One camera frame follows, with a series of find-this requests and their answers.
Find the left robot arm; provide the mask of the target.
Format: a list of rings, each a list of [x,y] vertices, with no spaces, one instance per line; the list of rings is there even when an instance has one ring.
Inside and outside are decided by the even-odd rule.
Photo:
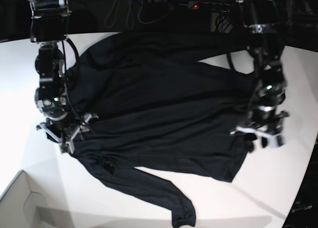
[[[242,25],[247,31],[247,51],[253,58],[254,89],[249,99],[246,118],[231,134],[260,139],[263,148],[284,145],[283,123],[287,111],[278,112],[286,96],[287,81],[283,73],[282,45],[278,28],[278,10],[274,0],[235,0]]]

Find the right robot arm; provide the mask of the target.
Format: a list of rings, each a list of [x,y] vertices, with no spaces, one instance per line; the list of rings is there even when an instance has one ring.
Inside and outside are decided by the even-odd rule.
[[[71,0],[26,0],[31,10],[30,41],[39,44],[35,69],[39,86],[35,104],[46,121],[37,125],[56,142],[61,153],[74,153],[74,139],[90,131],[95,115],[76,112],[69,91],[80,76],[80,56],[68,37]]]

